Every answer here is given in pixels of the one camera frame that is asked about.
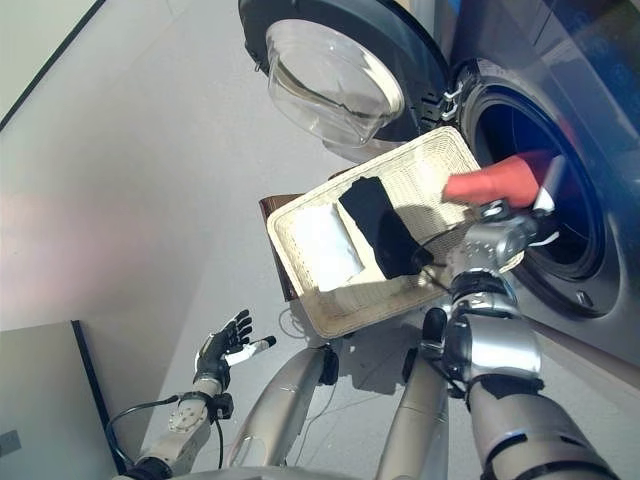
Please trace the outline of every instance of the red cloth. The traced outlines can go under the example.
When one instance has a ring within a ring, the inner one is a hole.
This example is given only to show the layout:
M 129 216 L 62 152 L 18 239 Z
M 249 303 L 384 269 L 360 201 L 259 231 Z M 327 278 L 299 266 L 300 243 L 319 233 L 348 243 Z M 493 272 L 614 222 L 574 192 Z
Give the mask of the red cloth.
M 451 175 L 442 198 L 475 205 L 505 198 L 512 207 L 528 207 L 540 188 L 529 164 L 535 168 L 545 160 L 550 160 L 549 152 L 523 152 L 475 172 Z

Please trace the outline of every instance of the black cable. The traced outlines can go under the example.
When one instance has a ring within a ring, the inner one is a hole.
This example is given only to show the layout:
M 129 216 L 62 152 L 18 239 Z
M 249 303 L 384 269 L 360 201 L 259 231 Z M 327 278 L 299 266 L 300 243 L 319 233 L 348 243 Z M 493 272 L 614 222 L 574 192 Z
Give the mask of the black cable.
M 220 457 L 218 458 L 218 470 L 222 468 L 222 458 L 224 457 L 224 441 L 222 439 L 222 428 L 220 427 L 220 422 L 218 419 L 215 419 L 216 428 L 218 429 L 218 442 L 220 443 Z
M 116 415 L 111 420 L 109 420 L 109 422 L 107 423 L 107 426 L 104 428 L 104 433 L 107 437 L 107 442 L 109 442 L 109 446 L 111 447 L 111 450 L 113 450 L 120 458 L 122 458 L 122 460 L 124 460 L 124 462 L 127 465 L 129 466 L 134 465 L 135 462 L 131 460 L 131 458 L 120 448 L 120 445 L 118 445 L 118 440 L 116 439 L 115 433 L 113 432 L 114 423 L 116 423 L 122 417 L 129 415 L 130 413 L 144 410 L 146 408 L 158 407 L 160 405 L 169 405 L 170 403 L 177 402 L 178 400 L 180 400 L 180 398 L 181 398 L 180 395 L 171 395 L 170 397 L 165 398 L 164 400 L 140 403 L 138 405 L 134 405 L 133 407 L 127 408 L 126 410 L 120 412 L 118 415 Z
M 445 235 L 447 235 L 448 233 L 452 233 L 455 232 L 456 230 L 459 230 L 461 227 L 463 227 L 464 225 L 466 225 L 464 222 L 463 223 L 458 223 L 457 225 L 454 225 L 453 227 L 451 227 L 449 230 L 444 230 L 443 232 L 440 233 L 436 233 L 433 237 L 429 238 L 428 240 L 425 240 L 424 242 L 422 242 L 420 244 L 420 246 L 418 248 L 415 249 L 415 251 L 411 254 L 411 259 L 410 259 L 410 263 L 412 265 L 415 265 L 414 261 L 416 259 L 416 254 L 422 250 L 423 248 L 425 248 L 427 245 L 429 245 L 432 242 L 435 242 L 436 240 L 438 240 L 439 238 L 444 237 Z
M 451 295 L 451 289 L 449 287 L 447 287 L 444 283 L 442 283 L 436 277 L 431 275 L 427 270 L 423 270 L 423 272 L 427 274 L 427 277 L 429 277 L 429 280 L 431 280 L 431 283 L 433 283 L 436 287 L 441 288 L 442 290 L 447 292 L 449 295 Z
M 467 394 L 466 391 L 461 389 L 453 379 L 447 375 L 447 373 L 441 369 L 438 365 L 436 365 L 435 360 L 431 358 L 427 358 L 427 364 L 433 368 L 433 370 L 440 375 L 449 385 L 451 385 L 452 390 L 455 392 L 456 398 L 464 398 Z

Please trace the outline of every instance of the door hinge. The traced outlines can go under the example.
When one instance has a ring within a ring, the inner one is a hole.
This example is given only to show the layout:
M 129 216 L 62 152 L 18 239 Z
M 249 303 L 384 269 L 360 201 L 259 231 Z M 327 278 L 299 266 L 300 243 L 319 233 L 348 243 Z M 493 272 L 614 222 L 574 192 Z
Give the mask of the door hinge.
M 455 116 L 456 112 L 458 111 L 459 97 L 460 97 L 460 94 L 462 93 L 463 88 L 464 88 L 464 82 L 460 81 L 458 82 L 455 92 L 453 93 L 444 92 L 442 94 L 442 97 L 445 102 L 445 108 L 442 112 L 442 115 L 440 115 L 440 118 L 445 122 L 448 122 L 449 120 L 451 120 Z

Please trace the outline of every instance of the white towel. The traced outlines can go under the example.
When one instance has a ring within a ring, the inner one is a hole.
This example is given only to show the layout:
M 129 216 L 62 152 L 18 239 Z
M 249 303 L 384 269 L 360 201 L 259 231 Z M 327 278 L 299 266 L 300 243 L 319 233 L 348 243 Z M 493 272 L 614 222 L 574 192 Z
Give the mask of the white towel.
M 335 290 L 363 270 L 333 204 L 297 212 L 293 232 L 302 261 L 321 292 Z

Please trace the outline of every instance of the black cloth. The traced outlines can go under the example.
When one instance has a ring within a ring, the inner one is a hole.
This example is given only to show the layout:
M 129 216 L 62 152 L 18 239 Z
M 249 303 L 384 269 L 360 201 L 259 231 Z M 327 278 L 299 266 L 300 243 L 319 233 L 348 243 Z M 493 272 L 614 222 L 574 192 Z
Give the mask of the black cloth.
M 339 200 L 373 248 L 385 278 L 415 275 L 433 261 L 411 237 L 378 177 L 359 178 Z

